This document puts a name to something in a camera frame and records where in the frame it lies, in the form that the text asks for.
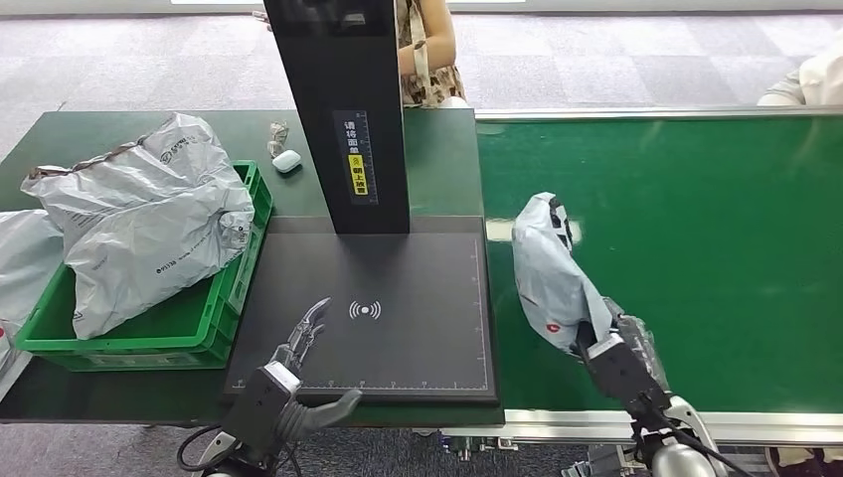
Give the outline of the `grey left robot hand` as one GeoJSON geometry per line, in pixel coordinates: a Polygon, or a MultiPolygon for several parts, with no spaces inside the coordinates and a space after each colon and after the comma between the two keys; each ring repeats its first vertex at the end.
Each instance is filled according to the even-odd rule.
{"type": "MultiPolygon", "coordinates": [[[[328,296],[313,304],[286,341],[276,347],[271,360],[281,363],[298,377],[308,352],[324,331],[324,317],[331,303],[332,298],[328,296]]],[[[340,422],[356,409],[363,396],[361,390],[351,389],[333,402],[310,407],[297,400],[297,392],[291,392],[276,426],[279,437],[286,442],[303,440],[319,429],[340,422]]]]}

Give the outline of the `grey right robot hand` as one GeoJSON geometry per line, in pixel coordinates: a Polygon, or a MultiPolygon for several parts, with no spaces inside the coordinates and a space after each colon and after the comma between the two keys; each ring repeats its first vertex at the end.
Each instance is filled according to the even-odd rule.
{"type": "Polygon", "coordinates": [[[664,390],[669,391],[664,367],[655,348],[653,335],[643,320],[627,314],[610,297],[603,297],[603,302],[612,315],[610,330],[618,334],[631,348],[634,356],[645,366],[648,374],[664,390]]]}

